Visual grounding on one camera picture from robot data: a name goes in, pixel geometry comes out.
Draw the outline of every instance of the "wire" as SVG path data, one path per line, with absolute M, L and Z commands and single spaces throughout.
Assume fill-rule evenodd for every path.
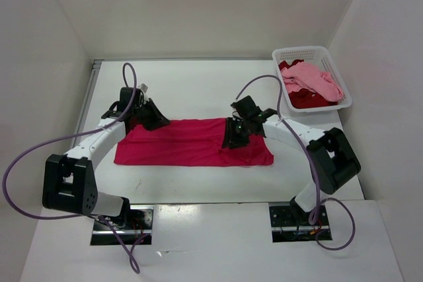
M 239 92 L 239 94 L 235 98 L 235 101 L 238 100 L 240 95 L 242 95 L 242 93 L 244 92 L 244 90 L 247 89 L 248 86 L 250 86 L 251 84 L 253 84 L 257 80 L 263 79 L 263 78 L 266 78 L 266 77 L 270 77 L 270 78 L 278 81 L 278 83 L 279 83 L 279 95 L 278 95 L 278 105 L 276 106 L 276 111 L 278 113 L 278 117 L 282 121 L 282 123 L 288 128 L 288 130 L 292 133 L 292 135 L 295 137 L 295 139 L 299 143 L 300 147 L 302 148 L 302 150 L 303 150 L 303 152 L 304 152 L 305 156 L 307 157 L 307 160 L 309 161 L 309 164 L 310 164 L 311 177 L 313 178 L 313 181 L 316 185 L 316 207 L 311 211 L 311 213 L 309 215 L 309 223 L 311 225 L 314 225 L 317 222 L 317 219 L 319 218 L 319 213 L 320 213 L 320 183 L 319 183 L 319 177 L 318 177 L 318 174 L 317 174 L 316 166 L 315 166 L 313 160 L 311 159 L 309 151 L 305 147 L 301 138 L 294 131 L 294 129 L 292 129 L 292 127 L 287 123 L 287 121 L 285 121 L 285 118 L 282 117 L 282 113 L 280 111 L 280 103 L 281 103 L 281 100 L 282 100 L 282 81 L 275 75 L 266 74 L 266 75 L 258 76 L 255 79 L 252 79 L 251 81 L 249 81 L 243 87 L 243 89 L 241 89 L 241 91 Z
M 319 224 L 319 227 L 316 229 L 315 226 L 313 226 L 313 230 L 310 232 L 310 234 L 317 234 L 320 230 L 322 230 L 322 221 L 320 219 L 317 219 L 317 222 Z
M 135 227 L 135 223 L 134 223 L 134 221 L 131 221 L 131 222 L 132 222 L 132 227 L 134 228 L 135 238 L 138 238 L 138 233 L 137 233 L 137 229 Z
M 310 157 L 310 154 L 307 150 L 307 148 L 305 147 L 304 143 L 302 142 L 301 138 L 298 136 L 298 134 L 295 132 L 294 129 L 292 129 L 292 127 L 287 123 L 287 121 L 285 121 L 285 119 L 282 117 L 282 114 L 280 112 L 280 102 L 282 100 L 282 81 L 279 79 L 279 77 L 275 76 L 275 75 L 261 75 L 256 77 L 255 79 L 252 79 L 251 81 L 249 81 L 239 92 L 239 94 L 237 95 L 237 97 L 235 98 L 235 101 L 238 100 L 238 98 L 240 97 L 240 95 L 242 95 L 242 93 L 244 92 L 245 89 L 247 89 L 248 86 L 250 86 L 253 82 L 259 80 L 259 79 L 263 79 L 266 77 L 270 77 L 273 78 L 275 80 L 278 81 L 279 83 L 279 95 L 278 95 L 278 105 L 276 107 L 276 111 L 278 113 L 278 117 L 279 119 L 282 121 L 282 123 L 288 128 L 288 130 L 292 133 L 292 135 L 295 137 L 295 139 L 298 141 L 299 145 L 301 146 L 301 148 L 303 149 L 305 156 L 307 157 L 307 160 L 309 161 L 310 164 L 310 169 L 311 169 L 311 176 L 313 178 L 313 181 L 316 185 L 316 206 L 315 208 L 310 212 L 309 215 L 309 223 L 311 225 L 314 225 L 318 220 L 319 220 L 319 215 L 320 215 L 320 206 L 321 204 L 325 203 L 326 201 L 335 201 L 337 203 L 339 203 L 348 213 L 348 216 L 350 216 L 351 218 L 351 223 L 352 223 L 352 234 L 350 239 L 348 239 L 347 243 L 343 244 L 340 247 L 335 247 L 335 248 L 331 248 L 331 247 L 327 247 L 324 246 L 320 241 L 319 241 L 319 236 L 322 232 L 326 231 L 326 230 L 320 230 L 317 234 L 316 234 L 316 242 L 319 246 L 321 246 L 322 248 L 326 249 L 326 250 L 330 250 L 330 251 L 338 251 L 338 250 L 342 250 L 345 249 L 346 247 L 348 247 L 351 242 L 353 241 L 355 235 L 356 235 L 356 222 L 354 220 L 354 217 L 352 216 L 350 210 L 347 208 L 347 206 L 344 205 L 344 203 L 342 203 L 340 200 L 333 198 L 333 197 L 328 197 L 322 201 L 320 201 L 320 184 L 319 184 L 319 176 L 317 174 L 317 170 L 315 167 L 315 164 L 313 162 L 313 160 Z
M 136 220 L 136 221 L 137 221 L 137 223 L 138 223 L 139 232 L 140 232 L 141 234 L 143 234 L 143 227 L 141 226 L 141 221 L 140 221 L 138 218 L 135 218 L 135 220 Z
M 20 213 L 20 214 L 22 214 L 24 216 L 27 216 L 29 218 L 32 218 L 32 219 L 40 219 L 40 220 L 44 220 L 44 221 L 56 220 L 56 219 L 68 219 L 68 218 L 74 218 L 74 217 L 80 217 L 81 216 L 81 215 L 65 215 L 65 216 L 45 217 L 45 216 L 33 215 L 33 214 L 30 214 L 30 213 L 24 211 L 23 209 L 21 209 L 20 207 L 18 207 L 13 202 L 13 200 L 11 199 L 11 197 L 10 197 L 8 191 L 7 191 L 7 178 L 9 177 L 9 173 L 12 170 L 12 168 L 15 166 L 15 164 L 21 158 L 23 158 L 24 156 L 26 156 L 28 153 L 31 153 L 33 150 L 36 150 L 36 149 L 38 149 L 40 147 L 43 147 L 44 145 L 49 145 L 51 143 L 55 143 L 55 142 L 58 142 L 58 141 L 63 141 L 63 140 L 67 140 L 67 139 L 82 137 L 84 135 L 92 135 L 92 134 L 97 133 L 97 132 L 100 132 L 100 131 L 102 131 L 104 129 L 108 129 L 109 127 L 112 127 L 116 122 L 119 122 L 122 118 L 124 118 L 124 116 L 126 115 L 126 113 L 129 111 L 129 109 L 132 106 L 132 102 L 134 101 L 134 98 L 135 98 L 135 91 L 136 91 L 136 88 L 137 88 L 137 75 L 136 75 L 135 69 L 134 69 L 134 67 L 132 66 L 131 63 L 125 63 L 123 65 L 123 67 L 122 67 L 122 72 L 124 74 L 125 84 L 128 85 L 127 82 L 126 82 L 126 79 L 125 79 L 125 69 L 126 69 L 126 66 L 129 66 L 130 67 L 130 69 L 132 71 L 132 75 L 134 76 L 134 89 L 133 89 L 132 94 L 131 94 L 130 102 L 128 103 L 128 105 L 126 106 L 126 108 L 122 112 L 122 114 L 116 120 L 114 120 L 113 122 L 111 122 L 111 123 L 109 123 L 109 124 L 107 124 L 107 125 L 105 125 L 103 127 L 98 128 L 98 129 L 94 129 L 94 130 L 90 130 L 90 131 L 86 131 L 86 132 L 81 132 L 81 133 L 75 133 L 73 135 L 65 135 L 63 137 L 58 137 L 58 138 L 55 138 L 55 139 L 47 140 L 45 142 L 41 142 L 41 143 L 39 143 L 37 145 L 32 146 L 31 148 L 28 148 L 24 152 L 22 152 L 20 155 L 18 155 L 12 161 L 11 164 L 9 164 L 9 166 L 6 168 L 6 171 L 5 171 L 4 175 L 3 175 L 3 179 L 2 179 L 2 183 L 1 183 L 1 189 L 3 190 L 3 195 L 5 196 L 6 202 L 15 211 L 17 211 L 18 213 Z
M 138 265 L 137 260 L 134 258 L 134 255 L 132 253 L 134 252 L 135 247 L 138 244 L 140 244 L 142 242 L 142 240 L 146 236 L 149 236 L 149 234 L 141 235 L 141 237 L 139 237 L 134 242 L 134 244 L 131 247 L 131 250 L 128 250 L 128 247 L 125 245 L 125 243 L 123 242 L 122 238 L 120 238 L 119 234 L 116 232 L 116 229 L 114 229 L 114 227 L 104 218 L 104 216 L 102 216 L 102 215 L 101 216 L 98 216 L 98 219 L 100 219 L 100 221 L 102 221 L 113 232 L 113 235 L 116 237 L 116 239 L 119 242 L 119 244 L 122 246 L 122 248 L 125 250 L 125 252 L 130 257 L 130 265 L 131 265 L 131 268 L 133 269 L 133 271 L 136 274 L 139 274 L 140 273 L 139 265 Z
M 354 237 L 356 236 L 356 221 L 354 220 L 354 217 L 352 216 L 351 211 L 350 211 L 350 210 L 347 208 L 347 206 L 345 206 L 345 204 L 344 204 L 344 203 L 342 203 L 339 199 L 336 199 L 336 198 L 334 198 L 334 197 L 328 197 L 328 198 L 325 198 L 324 200 L 322 200 L 322 201 L 321 201 L 321 203 L 323 204 L 323 203 L 324 203 L 324 202 L 326 202 L 326 201 L 335 201 L 335 202 L 337 202 L 339 205 L 341 205 L 341 206 L 342 206 L 342 208 L 344 208 L 344 209 L 345 209 L 345 211 L 347 212 L 348 216 L 350 216 L 350 219 L 351 219 L 351 223 L 352 223 L 352 233 L 351 233 L 350 239 L 348 239 L 348 241 L 347 241 L 345 244 L 343 244 L 342 246 L 340 246 L 340 247 L 328 247 L 328 246 L 325 246 L 324 244 L 322 244 L 322 243 L 320 242 L 320 240 L 319 240 L 319 236 L 320 236 L 323 232 L 328 231 L 328 229 L 323 229 L 323 230 L 320 230 L 320 231 L 316 234 L 316 242 L 317 242 L 317 244 L 318 244 L 320 247 L 322 247 L 323 249 L 326 249 L 326 250 L 329 250 L 329 251 L 339 251 L 339 250 L 342 250 L 342 249 L 345 249 L 346 247 L 348 247 L 348 246 L 351 244 L 351 242 L 353 241 Z
M 296 228 L 296 230 L 295 230 L 295 233 L 293 233 L 293 236 L 292 236 L 292 238 L 289 238 L 287 235 L 286 235 L 286 233 L 288 233 L 288 232 L 286 232 L 283 228 L 282 228 L 282 226 L 280 226 L 279 227 L 280 228 L 280 234 L 282 235 L 282 237 L 284 237 L 287 241 L 296 241 L 297 239 L 298 239 L 298 236 L 299 236 L 299 222 L 297 222 L 297 228 Z

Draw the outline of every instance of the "white plastic basket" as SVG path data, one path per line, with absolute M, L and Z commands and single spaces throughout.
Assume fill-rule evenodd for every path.
M 338 110 L 341 108 L 350 107 L 352 104 L 352 98 L 348 88 L 346 87 L 342 77 L 333 62 L 332 57 L 329 54 L 329 51 L 322 46 L 298 46 L 296 48 L 284 48 L 274 50 L 272 53 L 273 61 L 276 68 L 276 74 L 282 81 L 282 88 L 284 91 L 285 99 L 288 103 L 288 106 L 294 112 L 327 112 L 331 110 Z M 284 80 L 282 79 L 282 74 L 279 70 L 279 64 L 282 61 L 287 61 L 291 64 L 295 59 L 303 59 L 306 62 L 315 64 L 321 72 L 329 72 L 335 82 L 342 88 L 344 91 L 344 98 L 335 106 L 327 107 L 316 107 L 316 108 L 295 108 L 292 106 L 291 100 L 289 99 L 288 92 L 286 90 Z

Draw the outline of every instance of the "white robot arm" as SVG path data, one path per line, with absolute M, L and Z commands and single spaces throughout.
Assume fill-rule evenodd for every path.
M 243 147 L 249 142 L 249 135 L 256 134 L 278 140 L 285 145 L 299 149 L 302 147 L 287 125 L 277 117 L 276 111 L 262 111 L 250 96 L 232 103 L 233 117 L 226 119 L 223 147 Z M 317 171 L 321 200 L 353 178 L 360 170 L 354 151 L 345 134 L 338 128 L 329 131 L 308 127 L 299 122 L 286 119 L 307 149 L 308 155 Z M 313 180 L 290 202 L 293 209 L 309 213 L 316 206 L 316 185 Z
M 134 90 L 124 87 L 119 101 L 113 103 L 102 116 L 99 132 L 82 140 L 64 155 L 51 155 L 46 161 L 42 203 L 45 208 L 91 216 L 110 217 L 116 224 L 131 221 L 129 200 L 125 197 L 97 191 L 94 171 L 104 156 L 136 125 L 154 130 L 170 121 L 147 97 L 147 87 L 141 85 L 135 91 L 130 111 L 119 120 L 130 102 Z

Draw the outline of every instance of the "red cloth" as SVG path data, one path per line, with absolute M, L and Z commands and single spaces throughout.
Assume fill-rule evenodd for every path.
M 292 62 L 292 64 L 291 64 L 291 65 L 289 65 L 289 64 L 287 63 L 287 61 L 282 61 L 282 62 L 280 62 L 280 64 L 279 64 L 279 70 L 281 71 L 281 70 L 282 70 L 282 69 L 284 69 L 284 68 L 289 69 L 291 66 L 294 66 L 294 65 L 298 64 L 299 62 L 304 62 L 304 60 L 303 60 L 303 59 L 295 59 L 295 60 Z
M 123 165 L 167 166 L 268 166 L 273 155 L 263 137 L 250 136 L 238 149 L 222 149 L 225 118 L 172 120 L 155 131 L 142 125 L 131 130 L 118 144 L 114 162 Z
M 302 88 L 298 92 L 291 92 L 289 95 L 292 106 L 295 108 L 314 108 L 337 105 L 337 102 L 328 102 L 320 94 Z

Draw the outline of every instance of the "pink cloth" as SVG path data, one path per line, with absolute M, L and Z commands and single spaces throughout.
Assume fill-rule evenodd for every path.
M 123 165 L 268 166 L 273 155 L 263 137 L 238 149 L 222 149 L 225 118 L 172 120 L 155 131 L 137 125 L 119 142 L 114 162 Z
M 301 62 L 289 69 L 281 70 L 288 94 L 305 88 L 316 92 L 329 102 L 339 102 L 344 92 L 335 83 L 329 72 L 320 72 L 320 69 L 311 63 Z

